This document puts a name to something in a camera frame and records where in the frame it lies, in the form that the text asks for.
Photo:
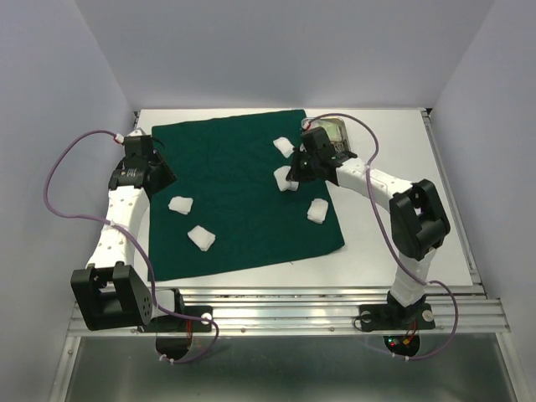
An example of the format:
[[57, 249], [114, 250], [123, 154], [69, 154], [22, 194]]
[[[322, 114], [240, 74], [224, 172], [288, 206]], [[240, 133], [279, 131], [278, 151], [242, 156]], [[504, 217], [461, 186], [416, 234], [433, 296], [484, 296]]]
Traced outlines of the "stainless steel tray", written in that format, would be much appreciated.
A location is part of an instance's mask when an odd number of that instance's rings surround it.
[[351, 150], [347, 128], [342, 118], [323, 117], [314, 120], [312, 117], [306, 117], [301, 121], [301, 128], [304, 131], [317, 127], [321, 127], [326, 131], [329, 141], [334, 145], [337, 152]]

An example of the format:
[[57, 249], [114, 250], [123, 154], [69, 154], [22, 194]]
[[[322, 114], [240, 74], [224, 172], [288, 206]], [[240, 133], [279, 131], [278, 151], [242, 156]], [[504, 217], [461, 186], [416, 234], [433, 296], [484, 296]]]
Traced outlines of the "clear bag of swabs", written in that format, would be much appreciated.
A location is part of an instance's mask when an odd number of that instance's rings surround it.
[[343, 134], [338, 126], [338, 124], [330, 121], [320, 121], [318, 126], [323, 128], [328, 136], [330, 142], [342, 142]]

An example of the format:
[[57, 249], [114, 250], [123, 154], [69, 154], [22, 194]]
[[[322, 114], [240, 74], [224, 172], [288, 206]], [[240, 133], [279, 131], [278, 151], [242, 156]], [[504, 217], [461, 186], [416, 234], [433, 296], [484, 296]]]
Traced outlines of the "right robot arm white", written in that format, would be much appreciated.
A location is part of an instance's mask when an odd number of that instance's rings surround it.
[[428, 307], [430, 264], [451, 231], [436, 186], [427, 179], [412, 183], [393, 177], [350, 151], [337, 151], [321, 127], [304, 131], [301, 139], [287, 175], [290, 180], [327, 180], [367, 198], [375, 214], [380, 209], [389, 214], [390, 226], [380, 231], [397, 271], [385, 303], [360, 307], [362, 331], [398, 330], [418, 322]]

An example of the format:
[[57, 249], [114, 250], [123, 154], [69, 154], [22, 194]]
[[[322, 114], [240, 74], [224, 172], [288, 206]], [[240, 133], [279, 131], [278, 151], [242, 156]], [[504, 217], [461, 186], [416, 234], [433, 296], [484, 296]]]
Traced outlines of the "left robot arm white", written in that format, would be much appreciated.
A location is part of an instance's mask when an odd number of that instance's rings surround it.
[[86, 268], [70, 284], [85, 325], [91, 331], [147, 325], [155, 310], [152, 293], [134, 267], [133, 240], [152, 196], [177, 177], [141, 129], [122, 140], [125, 156], [108, 183], [107, 222]]

